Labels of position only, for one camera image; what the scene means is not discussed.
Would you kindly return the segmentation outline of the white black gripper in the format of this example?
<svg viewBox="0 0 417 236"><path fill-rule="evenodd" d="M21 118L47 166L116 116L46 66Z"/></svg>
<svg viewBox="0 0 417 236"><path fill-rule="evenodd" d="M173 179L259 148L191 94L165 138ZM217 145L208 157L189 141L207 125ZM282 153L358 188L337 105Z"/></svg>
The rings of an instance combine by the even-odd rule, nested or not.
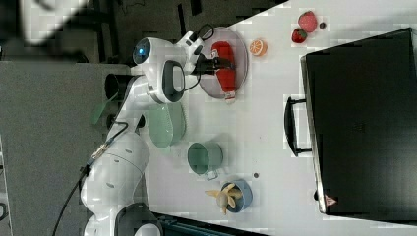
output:
<svg viewBox="0 0 417 236"><path fill-rule="evenodd" d="M182 50L184 59L181 61L186 75L209 74L210 67L215 70L234 70L235 64L228 59L214 57L212 60L203 54L204 41L193 31L188 31L176 45Z"/></svg>

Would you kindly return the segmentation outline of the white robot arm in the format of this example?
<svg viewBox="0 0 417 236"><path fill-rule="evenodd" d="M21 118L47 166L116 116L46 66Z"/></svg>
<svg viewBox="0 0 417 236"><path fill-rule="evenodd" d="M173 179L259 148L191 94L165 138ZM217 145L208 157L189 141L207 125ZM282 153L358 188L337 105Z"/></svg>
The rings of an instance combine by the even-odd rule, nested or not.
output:
<svg viewBox="0 0 417 236"><path fill-rule="evenodd" d="M178 42L145 37L133 51L142 72L128 83L122 107L103 145L89 158L82 175L81 199L92 212L83 236L163 236L149 208L134 201L134 192L149 163L149 146L136 132L140 118L153 105L175 104L185 91L185 78L203 74L232 75L232 46L217 40L210 56L205 40L187 32Z"/></svg>

